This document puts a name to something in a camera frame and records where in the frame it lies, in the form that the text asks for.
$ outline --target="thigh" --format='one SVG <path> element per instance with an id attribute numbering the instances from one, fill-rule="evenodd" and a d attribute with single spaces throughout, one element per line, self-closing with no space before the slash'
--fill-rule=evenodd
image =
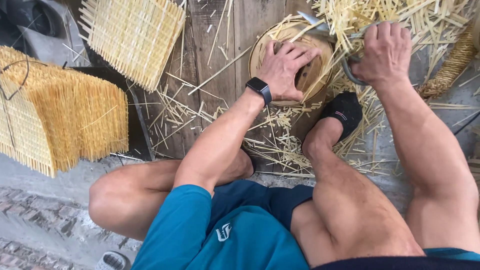
<path id="1" fill-rule="evenodd" d="M 437 196 L 414 190 L 407 224 L 422 248 L 455 247 L 480 253 L 478 197 Z"/>
<path id="2" fill-rule="evenodd" d="M 312 200 L 293 209 L 290 232 L 297 240 L 311 268 L 338 260 L 332 236 L 322 222 Z"/>

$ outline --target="scissors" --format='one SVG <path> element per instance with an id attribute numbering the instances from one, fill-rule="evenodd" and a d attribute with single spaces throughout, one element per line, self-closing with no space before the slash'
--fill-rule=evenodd
<path id="1" fill-rule="evenodd" d="M 312 25 L 318 23 L 319 20 L 320 20 L 317 17 L 305 14 L 305 13 L 300 12 L 300 11 L 298 11 L 298 14 L 300 14 L 305 20 L 307 20 Z M 365 32 L 365 29 L 368 28 L 368 27 L 369 27 L 369 25 L 363 27 L 358 33 L 349 34 L 349 35 L 347 35 L 347 37 L 348 38 L 362 38 L 363 33 Z M 308 30 L 307 34 L 319 36 L 323 39 L 328 40 L 331 43 L 336 43 L 337 42 L 336 36 L 330 35 L 330 26 L 327 23 L 319 24 L 318 26 Z M 347 76 L 347 78 L 355 84 L 358 84 L 358 85 L 361 85 L 361 86 L 367 86 L 368 83 L 360 80 L 359 78 L 355 77 L 352 74 L 352 70 L 351 70 L 351 68 L 348 64 L 349 60 L 352 61 L 352 62 L 359 63 L 361 61 L 361 58 L 358 57 L 358 56 L 355 56 L 355 55 L 349 55 L 349 56 L 343 57 L 340 60 L 341 63 L 342 63 L 343 71 L 345 72 L 345 75 Z"/>

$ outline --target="man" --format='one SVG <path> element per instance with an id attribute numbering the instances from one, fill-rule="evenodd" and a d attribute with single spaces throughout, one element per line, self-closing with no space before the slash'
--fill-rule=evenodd
<path id="1" fill-rule="evenodd" d="M 285 43 L 274 54 L 273 45 L 258 78 L 273 100 L 300 100 L 295 73 L 320 52 Z M 364 58 L 352 66 L 377 92 L 414 187 L 406 221 L 332 152 L 361 120 L 354 93 L 327 104 L 305 138 L 313 190 L 226 184 L 253 173 L 239 148 L 265 102 L 249 87 L 183 160 L 125 166 L 100 178 L 90 189 L 92 220 L 144 240 L 134 269 L 478 267 L 477 187 L 457 140 L 411 86 L 410 54 L 409 31 L 384 22 L 368 28 Z"/>

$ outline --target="man's left hand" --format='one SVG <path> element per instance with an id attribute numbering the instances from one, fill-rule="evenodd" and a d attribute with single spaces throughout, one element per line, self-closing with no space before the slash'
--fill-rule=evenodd
<path id="1" fill-rule="evenodd" d="M 257 77 L 268 84 L 273 101 L 301 101 L 303 93 L 295 88 L 295 74 L 322 51 L 319 48 L 306 49 L 285 42 L 278 53 L 274 54 L 275 43 L 276 40 L 268 42 Z"/>

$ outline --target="shorts logo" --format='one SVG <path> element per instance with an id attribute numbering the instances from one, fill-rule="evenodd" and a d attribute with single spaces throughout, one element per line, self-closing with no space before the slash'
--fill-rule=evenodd
<path id="1" fill-rule="evenodd" d="M 217 229 L 216 234 L 218 236 L 218 240 L 220 242 L 223 242 L 223 241 L 227 240 L 228 237 L 230 236 L 230 230 L 231 229 L 232 229 L 232 227 L 230 226 L 230 223 L 227 223 L 227 224 L 223 225 L 222 226 L 222 231 Z"/>

